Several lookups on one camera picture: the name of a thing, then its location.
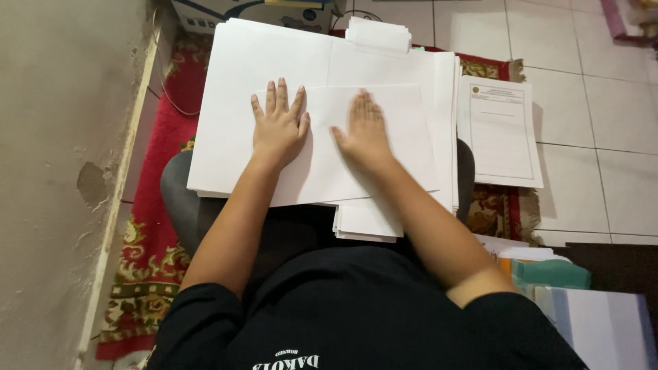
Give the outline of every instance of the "white wall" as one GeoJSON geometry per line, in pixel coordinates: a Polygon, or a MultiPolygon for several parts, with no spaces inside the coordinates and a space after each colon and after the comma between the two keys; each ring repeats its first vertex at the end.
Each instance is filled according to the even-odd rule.
{"type": "Polygon", "coordinates": [[[0,369],[72,369],[148,0],[0,1],[0,369]]]}

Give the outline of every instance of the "electrical wire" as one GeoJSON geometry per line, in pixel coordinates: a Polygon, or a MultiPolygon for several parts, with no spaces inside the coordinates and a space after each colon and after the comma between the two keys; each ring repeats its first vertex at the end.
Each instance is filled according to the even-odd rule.
{"type": "Polygon", "coordinates": [[[169,93],[167,92],[167,90],[166,90],[166,88],[165,88],[165,76],[164,76],[164,74],[163,74],[163,67],[165,66],[165,64],[163,63],[163,59],[162,59],[162,57],[160,56],[160,48],[158,47],[158,38],[155,37],[155,15],[156,15],[157,13],[158,13],[158,8],[156,8],[156,9],[153,11],[153,19],[151,19],[151,33],[153,34],[153,42],[155,43],[155,53],[157,54],[157,56],[158,56],[158,60],[160,61],[160,68],[158,68],[158,77],[160,77],[160,85],[163,87],[164,96],[166,96],[166,98],[169,100],[169,102],[171,103],[171,105],[173,105],[174,108],[176,108],[176,110],[179,111],[179,112],[181,112],[182,114],[184,114],[184,115],[186,115],[186,116],[194,116],[194,115],[198,115],[198,114],[201,112],[201,110],[198,110],[198,111],[196,111],[196,112],[194,112],[194,113],[189,113],[189,112],[185,112],[184,110],[182,110],[181,108],[179,108],[179,107],[174,103],[174,101],[171,99],[171,97],[169,96],[169,93]]]}
{"type": "Polygon", "coordinates": [[[334,30],[334,27],[336,27],[336,23],[338,23],[338,21],[339,21],[341,18],[343,18],[347,13],[356,13],[356,12],[359,12],[359,13],[363,13],[363,14],[365,14],[366,16],[363,17],[363,18],[365,18],[365,19],[370,19],[370,20],[372,20],[372,19],[369,18],[369,17],[370,17],[370,16],[373,16],[374,18],[376,18],[375,20],[377,20],[377,21],[379,21],[379,22],[383,22],[383,20],[382,20],[379,16],[377,16],[376,14],[374,14],[374,13],[370,13],[370,12],[366,12],[366,11],[352,10],[352,11],[346,11],[346,12],[343,13],[343,15],[342,15],[341,17],[338,17],[338,18],[334,21],[334,24],[331,26],[331,30],[332,30],[332,31],[334,30]]]}

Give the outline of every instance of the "forearm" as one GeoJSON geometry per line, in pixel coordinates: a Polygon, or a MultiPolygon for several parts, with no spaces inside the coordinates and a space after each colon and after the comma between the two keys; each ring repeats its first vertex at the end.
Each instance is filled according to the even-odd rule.
{"type": "Polygon", "coordinates": [[[272,201],[279,170],[252,158],[226,205],[205,235],[181,283],[181,289],[204,282],[227,287],[239,298],[249,280],[272,201]]]}
{"type": "MultiPolygon", "coordinates": [[[[373,177],[380,192],[399,213],[418,256],[447,290],[482,271],[497,272],[493,259],[473,234],[397,161],[382,165],[373,177]]],[[[511,284],[503,285],[513,289],[511,284]]]]}

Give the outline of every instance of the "black t-shirt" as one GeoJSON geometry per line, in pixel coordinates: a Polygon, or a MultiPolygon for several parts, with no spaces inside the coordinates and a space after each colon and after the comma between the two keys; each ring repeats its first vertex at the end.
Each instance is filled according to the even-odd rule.
{"type": "Polygon", "coordinates": [[[514,293],[464,309],[384,248],[332,248],[280,267],[246,309],[219,284],[180,292],[146,369],[584,369],[514,293]]]}

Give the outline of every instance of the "red rug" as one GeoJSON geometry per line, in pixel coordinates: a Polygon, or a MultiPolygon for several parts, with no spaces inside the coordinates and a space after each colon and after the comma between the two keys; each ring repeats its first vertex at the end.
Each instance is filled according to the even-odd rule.
{"type": "MultiPolygon", "coordinates": [[[[200,109],[211,41],[209,36],[184,36],[174,47],[165,86],[184,111],[200,109]]],[[[435,47],[426,50],[442,51],[435,47]]],[[[465,74],[522,80],[520,61],[459,56],[465,74]]],[[[198,117],[178,112],[164,96],[160,100],[105,313],[97,359],[116,359],[130,352],[150,350],[159,323],[178,292],[190,258],[178,245],[165,213],[160,176],[169,159],[193,147],[198,117]]],[[[537,202],[517,188],[477,185],[468,226],[479,234],[522,240],[533,227],[524,221],[525,215],[532,214],[527,212],[526,203],[537,202]]]]}

